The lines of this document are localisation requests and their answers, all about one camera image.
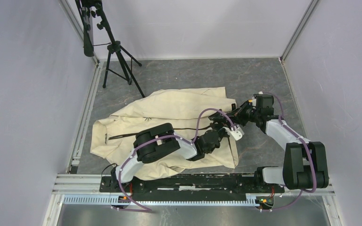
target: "black tripod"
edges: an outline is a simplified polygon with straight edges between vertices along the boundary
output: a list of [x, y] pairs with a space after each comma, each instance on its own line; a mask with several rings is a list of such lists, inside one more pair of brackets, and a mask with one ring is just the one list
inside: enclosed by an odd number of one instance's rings
[[[134, 77], [134, 74], [132, 73], [132, 69], [130, 69], [130, 67], [128, 66], [126, 60], [124, 59], [121, 50], [124, 51], [130, 58], [131, 58], [131, 67], [132, 67], [132, 61], [135, 61], [140, 67], [142, 66], [142, 64], [140, 62], [138, 62], [137, 59], [135, 59], [127, 50], [125, 50], [121, 45], [120, 45], [120, 41], [116, 41], [112, 31], [110, 29], [110, 25], [106, 19], [106, 15], [103, 12], [102, 9], [102, 5], [97, 3], [95, 5], [96, 8], [96, 15], [100, 16], [102, 18], [102, 21], [100, 22], [100, 24], [97, 24], [97, 27], [99, 30], [102, 30], [103, 28], [106, 29], [107, 34], [109, 35], [110, 38], [110, 42], [111, 44], [107, 46], [107, 49], [109, 50], [109, 54], [107, 56], [107, 63], [106, 63], [106, 71], [105, 71], [105, 79], [103, 80], [103, 88], [106, 88], [106, 80], [107, 80], [107, 73], [109, 71], [113, 72], [115, 75], [119, 76], [120, 78], [126, 80], [128, 82], [128, 85], [131, 85], [132, 80], [135, 82], [135, 85], [137, 86], [139, 92], [141, 93], [142, 98], [145, 97], [144, 93], [141, 90], [141, 87], [139, 86], [137, 80]], [[112, 56], [112, 54], [116, 53], [117, 58], [119, 60], [121, 69], [123, 70], [124, 76], [119, 75], [118, 73], [114, 72], [113, 70], [109, 69], [109, 64], [110, 64], [110, 58]]]

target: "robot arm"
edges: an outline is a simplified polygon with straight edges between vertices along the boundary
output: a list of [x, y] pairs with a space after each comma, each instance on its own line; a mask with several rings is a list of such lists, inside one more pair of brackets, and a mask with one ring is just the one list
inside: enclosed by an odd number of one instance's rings
[[[328, 169], [325, 156], [325, 147], [321, 142], [311, 142], [298, 135], [289, 128], [285, 121], [278, 115], [274, 115], [274, 97], [263, 93], [255, 94], [252, 100], [246, 101], [241, 107], [232, 106], [232, 111], [227, 116], [235, 124], [233, 128], [230, 122], [220, 113], [209, 116], [213, 121], [210, 124], [211, 130], [198, 136], [194, 143], [190, 140], [178, 136], [171, 124], [166, 123], [144, 130], [136, 135], [134, 148], [158, 137], [174, 135], [151, 143], [137, 151], [135, 157], [124, 166], [122, 170], [122, 183], [132, 180], [136, 172], [145, 163], [157, 161], [170, 153], [177, 152], [189, 161], [197, 161], [204, 158], [205, 154], [212, 153], [220, 147], [220, 142], [224, 137], [233, 137], [239, 140], [244, 135], [241, 126], [248, 122], [256, 124], [261, 131], [273, 138], [284, 150], [283, 167], [259, 167], [255, 175], [261, 181], [268, 184], [285, 185], [288, 189], [307, 189], [313, 187], [313, 180], [310, 166], [304, 164], [304, 158], [308, 159], [302, 142], [303, 140], [311, 150], [310, 157], [313, 160], [314, 171], [317, 179], [317, 188], [328, 186]], [[118, 178], [120, 167], [112, 171]]]

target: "floor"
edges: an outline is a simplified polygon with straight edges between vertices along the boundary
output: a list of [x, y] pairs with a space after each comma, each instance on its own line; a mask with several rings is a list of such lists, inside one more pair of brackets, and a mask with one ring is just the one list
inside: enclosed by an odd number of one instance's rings
[[[295, 197], [276, 198], [284, 206]], [[260, 213], [254, 207], [237, 206], [150, 206], [153, 213], [118, 212], [108, 206], [63, 205], [58, 226], [107, 225], [277, 225], [330, 226], [321, 196], [303, 196], [293, 206], [272, 213]]]
[[[304, 135], [287, 78], [276, 58], [153, 60], [141, 63], [142, 67], [133, 64], [132, 70], [146, 96], [160, 89], [225, 86], [227, 97], [235, 99], [237, 105], [240, 105], [254, 93], [269, 91], [281, 98], [288, 125]], [[110, 68], [122, 74], [117, 62], [111, 62]], [[134, 84], [129, 86], [112, 73], [109, 73], [107, 87], [103, 89], [103, 77], [104, 71], [99, 80], [78, 174], [100, 174], [108, 165], [107, 160], [90, 153], [93, 123], [141, 98]], [[274, 103], [274, 108], [275, 113], [280, 113], [278, 103]], [[210, 167], [184, 172], [241, 173], [254, 172], [258, 166], [282, 165], [284, 151], [274, 140], [252, 123], [247, 124], [243, 130], [245, 135], [237, 142], [239, 165], [235, 169]]]

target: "black cable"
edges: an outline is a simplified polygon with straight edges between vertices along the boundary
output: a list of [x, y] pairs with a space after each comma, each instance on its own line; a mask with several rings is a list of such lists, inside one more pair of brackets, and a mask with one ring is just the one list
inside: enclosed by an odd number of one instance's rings
[[109, 45], [109, 44], [112, 44], [112, 43], [109, 42], [109, 43], [105, 43], [105, 44], [98, 44], [98, 45], [92, 45], [92, 46], [105, 46], [105, 45]]
[[106, 166], [106, 167], [102, 170], [102, 172], [101, 172], [101, 174], [100, 174], [101, 178], [103, 178], [103, 172], [105, 172], [105, 170], [106, 170], [107, 168], [109, 168], [109, 167], [111, 167], [111, 166], [113, 166], [113, 165], [118, 166], [117, 163], [112, 163], [112, 164]]
[[[200, 128], [200, 129], [198, 129], [198, 130], [205, 130], [205, 129], [208, 129], [208, 128], [210, 128], [210, 125], [209, 125], [209, 126], [206, 126], [206, 127], [204, 127], [204, 128]], [[185, 129], [196, 130], [196, 129], [193, 129], [193, 128], [175, 128], [174, 130], [185, 130]], [[137, 135], [137, 134], [138, 134], [138, 133], [121, 134], [121, 135], [109, 137], [108, 140], [115, 140], [115, 139], [120, 139], [120, 138], [124, 138], [124, 137], [131, 137], [131, 136], [135, 136], [135, 135]]]

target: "beige garment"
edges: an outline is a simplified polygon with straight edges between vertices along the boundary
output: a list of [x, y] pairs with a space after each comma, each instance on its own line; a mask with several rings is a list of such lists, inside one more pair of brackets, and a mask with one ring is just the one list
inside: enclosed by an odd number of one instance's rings
[[[196, 128], [199, 114], [207, 108], [230, 111], [233, 99], [227, 99], [225, 87], [202, 89], [160, 90], [150, 96], [136, 100], [108, 118], [98, 120], [92, 127], [91, 153], [106, 158], [110, 163], [122, 164], [133, 149], [135, 136], [108, 140], [109, 137], [142, 130], [169, 122], [173, 128]], [[207, 117], [214, 111], [207, 111], [200, 120], [199, 128], [209, 125]], [[179, 135], [192, 139], [194, 130], [176, 130]], [[238, 152], [235, 140], [230, 144], [225, 138], [221, 147], [199, 161], [188, 161], [177, 153], [145, 164], [135, 175], [142, 180], [165, 178], [181, 173], [184, 169], [221, 166], [235, 168], [238, 165]]]

